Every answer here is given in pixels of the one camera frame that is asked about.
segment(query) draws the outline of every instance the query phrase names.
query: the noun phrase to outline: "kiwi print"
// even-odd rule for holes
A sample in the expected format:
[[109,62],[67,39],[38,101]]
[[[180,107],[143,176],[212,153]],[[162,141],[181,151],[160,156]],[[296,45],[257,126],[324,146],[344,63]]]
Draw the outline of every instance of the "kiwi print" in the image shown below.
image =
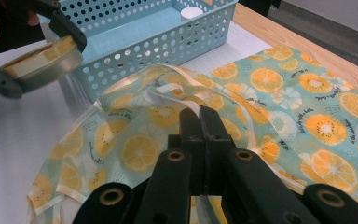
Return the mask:
[[102,168],[95,172],[94,176],[89,179],[89,189],[95,190],[104,183],[106,183],[106,170]]
[[301,53],[300,54],[300,57],[302,60],[304,60],[304,62],[306,63],[309,63],[309,64],[312,64],[312,65],[315,65],[315,66],[318,66],[318,67],[322,67],[322,64],[319,63],[318,61],[312,59],[310,56],[308,56],[307,54],[305,53]]
[[31,194],[28,194],[28,200],[34,209],[44,205],[51,198],[53,187],[50,180],[39,174],[32,185]]
[[311,93],[327,93],[332,89],[330,82],[312,73],[299,76],[298,82],[304,90]]
[[179,121],[180,107],[165,105],[153,107],[148,110],[148,117],[159,127],[171,127]]
[[127,126],[127,121],[113,120],[102,124],[94,137],[95,151],[105,156],[116,145],[117,135]]
[[326,115],[316,114],[309,116],[305,122],[309,133],[328,146],[343,142],[347,138],[347,130],[338,119]]

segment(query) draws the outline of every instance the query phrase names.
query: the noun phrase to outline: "blue plastic basket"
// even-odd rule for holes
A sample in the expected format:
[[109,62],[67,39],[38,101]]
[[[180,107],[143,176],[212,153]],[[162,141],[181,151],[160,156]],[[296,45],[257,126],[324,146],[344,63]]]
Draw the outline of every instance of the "blue plastic basket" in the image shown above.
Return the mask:
[[[61,1],[63,13],[88,39],[74,75],[93,102],[107,87],[151,63],[185,63],[226,43],[237,1]],[[181,21],[185,7],[204,13]]]

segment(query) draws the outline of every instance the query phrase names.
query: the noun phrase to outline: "white table surface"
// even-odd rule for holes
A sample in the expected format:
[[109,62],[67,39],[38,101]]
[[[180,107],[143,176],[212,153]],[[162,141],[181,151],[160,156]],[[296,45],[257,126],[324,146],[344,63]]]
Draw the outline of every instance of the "white table surface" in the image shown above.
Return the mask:
[[[0,54],[0,65],[42,42]],[[230,24],[227,43],[182,64],[204,73],[255,54],[269,45]],[[71,76],[24,94],[20,100],[0,96],[0,223],[26,223],[26,193],[52,147],[90,106]],[[63,204],[63,223],[72,223],[80,204]]]

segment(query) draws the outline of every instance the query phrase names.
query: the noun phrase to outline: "floor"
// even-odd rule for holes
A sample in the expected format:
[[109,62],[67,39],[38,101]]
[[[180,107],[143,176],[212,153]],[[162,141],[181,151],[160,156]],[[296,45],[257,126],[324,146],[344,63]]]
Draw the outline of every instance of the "floor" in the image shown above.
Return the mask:
[[358,32],[300,7],[281,2],[268,18],[358,65]]

